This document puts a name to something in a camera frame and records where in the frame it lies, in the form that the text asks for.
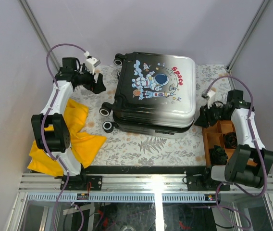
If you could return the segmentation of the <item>black suitcase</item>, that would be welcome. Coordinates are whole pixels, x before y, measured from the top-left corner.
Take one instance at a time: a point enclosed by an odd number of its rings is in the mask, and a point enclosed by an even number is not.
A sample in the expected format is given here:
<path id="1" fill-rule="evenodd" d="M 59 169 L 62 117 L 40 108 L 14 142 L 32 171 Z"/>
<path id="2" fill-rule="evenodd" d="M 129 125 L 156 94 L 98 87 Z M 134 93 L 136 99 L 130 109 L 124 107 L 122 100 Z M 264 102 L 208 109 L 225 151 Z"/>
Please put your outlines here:
<path id="1" fill-rule="evenodd" d="M 184 137 L 196 113 L 196 63 L 190 57 L 145 52 L 118 53 L 121 67 L 114 103 L 104 102 L 100 115 L 112 115 L 102 128 L 169 139 Z"/>

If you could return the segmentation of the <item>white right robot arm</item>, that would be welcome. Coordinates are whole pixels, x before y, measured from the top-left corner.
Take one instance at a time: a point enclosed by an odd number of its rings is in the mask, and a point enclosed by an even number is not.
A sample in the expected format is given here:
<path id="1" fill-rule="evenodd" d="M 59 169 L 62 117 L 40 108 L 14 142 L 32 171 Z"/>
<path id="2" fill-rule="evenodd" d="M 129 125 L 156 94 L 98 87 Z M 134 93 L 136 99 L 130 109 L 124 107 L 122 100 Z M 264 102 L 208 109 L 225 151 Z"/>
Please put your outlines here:
<path id="1" fill-rule="evenodd" d="M 230 120 L 237 146 L 226 164 L 210 167 L 210 173 L 202 177 L 203 187 L 212 190 L 220 181 L 263 187 L 273 165 L 273 152 L 265 148 L 258 135 L 252 103 L 243 99 L 241 90 L 229 91 L 226 103 L 216 101 L 215 94 L 215 90 L 208 90 L 202 95 L 207 103 L 200 108 L 195 124 L 209 128 L 219 120 Z"/>

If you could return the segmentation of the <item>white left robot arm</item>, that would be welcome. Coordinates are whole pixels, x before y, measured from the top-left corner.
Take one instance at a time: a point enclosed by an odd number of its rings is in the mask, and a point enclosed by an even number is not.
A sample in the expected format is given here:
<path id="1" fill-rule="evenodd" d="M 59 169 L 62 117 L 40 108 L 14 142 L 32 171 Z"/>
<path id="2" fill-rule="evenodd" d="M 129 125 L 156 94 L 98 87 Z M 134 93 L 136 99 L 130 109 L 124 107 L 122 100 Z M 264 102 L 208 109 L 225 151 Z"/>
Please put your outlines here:
<path id="1" fill-rule="evenodd" d="M 84 63 L 78 58 L 65 57 L 57 74 L 52 75 L 53 88 L 44 109 L 31 117 L 31 125 L 37 148 L 58 165 L 67 189 L 84 189 L 88 184 L 83 164 L 73 153 L 71 132 L 64 119 L 68 101 L 78 86 L 94 94 L 106 90 L 103 75 L 96 74 L 100 60 L 85 55 Z"/>

